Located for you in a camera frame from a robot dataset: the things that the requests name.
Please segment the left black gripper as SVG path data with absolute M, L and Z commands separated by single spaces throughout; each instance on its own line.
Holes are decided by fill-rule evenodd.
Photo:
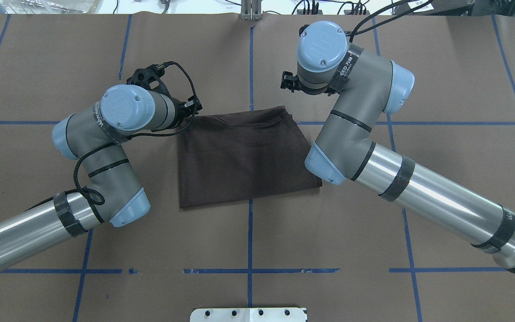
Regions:
M 185 118 L 194 118 L 202 110 L 202 104 L 197 97 L 190 97 L 186 102 L 181 102 L 177 99 L 172 99 L 174 104 L 174 119 L 170 124 L 170 129 L 175 129 L 180 126 Z

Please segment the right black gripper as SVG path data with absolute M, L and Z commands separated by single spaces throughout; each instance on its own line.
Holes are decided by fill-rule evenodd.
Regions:
M 343 90 L 343 81 L 330 77 L 321 79 L 306 79 L 304 76 L 295 76 L 292 72 L 282 72 L 280 89 L 287 89 L 294 93 L 296 90 L 302 90 L 306 94 L 338 94 Z

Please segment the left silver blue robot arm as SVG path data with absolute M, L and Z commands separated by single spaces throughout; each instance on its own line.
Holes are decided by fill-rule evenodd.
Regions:
M 161 88 L 115 85 L 92 107 L 59 122 L 52 140 L 77 161 L 74 188 L 0 222 L 0 272 L 102 223 L 120 228 L 147 214 L 151 205 L 123 144 L 192 122 L 199 107 L 195 93 L 182 101 Z

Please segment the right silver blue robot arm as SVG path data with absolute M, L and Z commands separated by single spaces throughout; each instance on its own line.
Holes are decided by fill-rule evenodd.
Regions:
M 370 138 L 381 114 L 403 107 L 415 77 L 354 43 L 352 35 L 332 21 L 304 25 L 297 71 L 283 73 L 282 89 L 338 96 L 306 156 L 306 169 L 333 185 L 359 183 L 459 236 L 515 274 L 515 212 Z

